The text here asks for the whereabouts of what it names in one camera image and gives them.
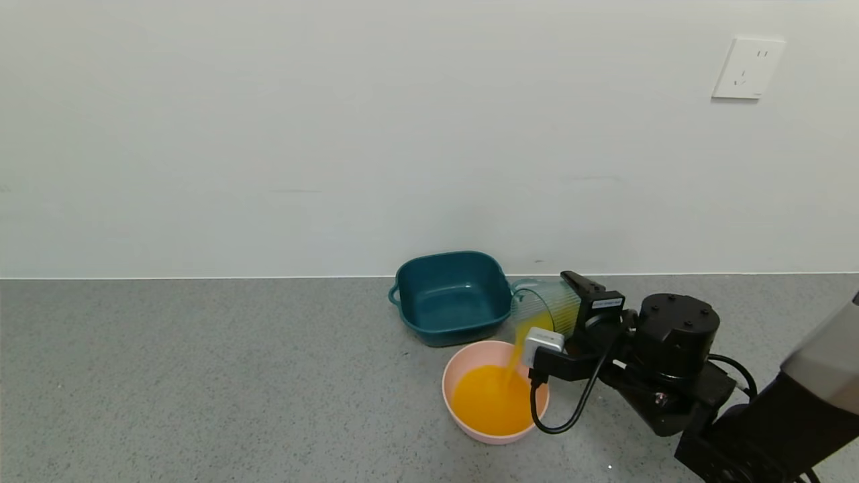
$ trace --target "white connector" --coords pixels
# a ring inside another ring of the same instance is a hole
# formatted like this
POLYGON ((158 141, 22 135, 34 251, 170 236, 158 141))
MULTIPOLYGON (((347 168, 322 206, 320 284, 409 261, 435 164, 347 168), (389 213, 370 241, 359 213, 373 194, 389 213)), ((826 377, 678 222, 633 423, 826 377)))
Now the white connector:
POLYGON ((534 354, 538 347, 545 347, 550 351, 564 351, 564 337, 560 333, 545 330, 544 328, 531 327, 525 337, 525 347, 522 349, 522 365, 534 366, 534 354))

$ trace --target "pink bowl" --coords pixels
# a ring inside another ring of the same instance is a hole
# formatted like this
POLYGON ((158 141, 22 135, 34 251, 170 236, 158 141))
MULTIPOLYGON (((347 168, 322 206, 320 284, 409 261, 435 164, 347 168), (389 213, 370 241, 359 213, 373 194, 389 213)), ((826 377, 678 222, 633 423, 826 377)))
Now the pink bowl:
MULTIPOLYGON (((459 352, 456 352, 448 361, 448 366, 444 368, 444 376, 442 376, 442 396, 444 397, 444 405, 448 407, 448 412, 456 421, 456 424, 470 437, 486 443, 486 444, 507 444, 522 439, 530 430, 534 428, 533 423, 528 428, 519 431, 515 434, 507 436, 493 436, 480 431, 475 431, 459 417, 454 414, 450 408, 450 399, 454 397, 454 389, 460 383, 462 377, 472 369, 484 365, 497 365, 507 367, 507 362, 513 354, 513 344, 502 342, 500 340, 482 340, 474 344, 466 345, 459 352)), ((522 364, 516 367, 522 377, 528 379, 528 368, 522 364)), ((542 418, 546 408, 549 406, 549 385, 543 384, 537 389, 537 414, 542 418)))

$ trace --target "gray countertop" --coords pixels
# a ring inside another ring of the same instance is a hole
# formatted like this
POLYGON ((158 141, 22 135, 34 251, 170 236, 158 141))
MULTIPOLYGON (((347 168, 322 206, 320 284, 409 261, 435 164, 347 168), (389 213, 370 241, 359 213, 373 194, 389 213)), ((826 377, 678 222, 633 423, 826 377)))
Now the gray countertop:
MULTIPOLYGON (((857 275, 600 277, 638 308, 703 298, 714 352, 765 386, 857 275)), ((441 397, 458 347, 421 345, 386 299, 391 279, 3 281, 3 483, 75 481, 695 482, 612 389, 579 424, 491 447, 441 397)), ((511 340, 511 327, 499 339, 511 340)), ((551 383, 545 421, 582 383, 551 383)), ((741 394, 734 402, 741 402, 741 394)), ((853 481, 859 443, 818 466, 853 481)))

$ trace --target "sticker label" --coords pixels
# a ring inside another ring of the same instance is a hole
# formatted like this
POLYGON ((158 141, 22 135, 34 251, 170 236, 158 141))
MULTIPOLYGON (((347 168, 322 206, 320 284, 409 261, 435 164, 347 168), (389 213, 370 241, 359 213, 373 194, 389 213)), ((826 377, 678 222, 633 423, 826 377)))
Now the sticker label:
POLYGON ((606 307, 617 307, 624 304, 623 298, 609 298, 606 300, 596 300, 591 304, 591 309, 604 309, 606 307))

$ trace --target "white outlet cover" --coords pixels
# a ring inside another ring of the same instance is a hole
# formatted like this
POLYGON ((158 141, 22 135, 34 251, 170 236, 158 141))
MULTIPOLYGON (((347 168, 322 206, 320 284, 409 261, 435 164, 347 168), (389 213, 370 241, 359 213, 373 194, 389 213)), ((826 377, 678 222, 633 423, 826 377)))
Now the white outlet cover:
POLYGON ((786 45, 784 40, 734 39, 713 97, 760 99, 786 45))

